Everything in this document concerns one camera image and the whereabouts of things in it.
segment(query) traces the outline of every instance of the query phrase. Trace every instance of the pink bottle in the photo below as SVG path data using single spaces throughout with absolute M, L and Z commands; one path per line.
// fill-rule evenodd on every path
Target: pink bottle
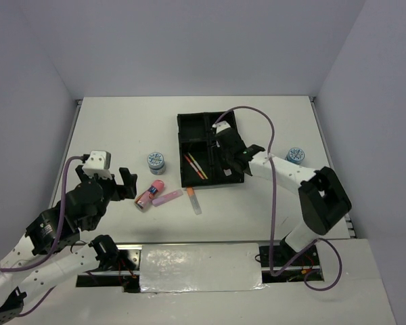
M 146 192 L 135 199 L 135 206 L 142 211 L 155 198 L 156 193 L 161 192 L 163 189 L 164 182 L 157 179 Z

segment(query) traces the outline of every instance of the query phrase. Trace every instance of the round container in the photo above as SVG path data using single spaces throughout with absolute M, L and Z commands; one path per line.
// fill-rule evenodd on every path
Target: round container
M 304 150 L 300 149 L 300 148 L 292 148 L 289 150 L 289 152 L 287 153 L 286 156 L 286 160 L 300 165 L 305 159 L 305 152 Z
M 161 175 L 165 172 L 164 156 L 159 152 L 153 152 L 148 156 L 150 172 L 154 175 Z

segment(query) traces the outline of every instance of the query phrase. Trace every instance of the pink rectangular object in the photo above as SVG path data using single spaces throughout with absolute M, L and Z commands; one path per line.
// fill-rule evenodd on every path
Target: pink rectangular object
M 182 195 L 183 195 L 182 190 L 175 190 L 173 192 L 170 192 L 168 194 L 160 196 L 159 198 L 155 198 L 152 201 L 152 204 L 154 205 L 154 207 L 158 207 L 158 206 L 160 206 L 160 205 L 162 205 L 164 203 L 167 203 L 168 201 L 171 201 L 171 200 L 173 200 L 175 198 L 178 198 L 178 197 L 180 197 Z

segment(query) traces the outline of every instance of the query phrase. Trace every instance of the orange marker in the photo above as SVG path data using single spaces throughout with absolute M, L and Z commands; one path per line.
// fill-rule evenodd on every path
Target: orange marker
M 197 167 L 195 166 L 195 164 L 192 163 L 192 161 L 186 156 L 183 155 L 185 157 L 185 159 L 187 160 L 187 162 L 191 165 L 191 167 L 196 171 L 196 173 L 200 176 L 201 179 L 204 179 L 203 175 L 198 171 Z

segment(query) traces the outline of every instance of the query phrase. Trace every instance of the black wire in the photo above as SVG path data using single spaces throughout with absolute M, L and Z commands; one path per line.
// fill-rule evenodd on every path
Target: black wire
M 77 240 L 74 244 L 72 244 L 72 246 L 70 247 L 70 252 L 72 253 L 72 249 L 74 248 L 74 245 L 77 243 L 77 242 L 84 242 L 84 245 L 87 245 L 87 243 L 84 241 L 84 240 Z

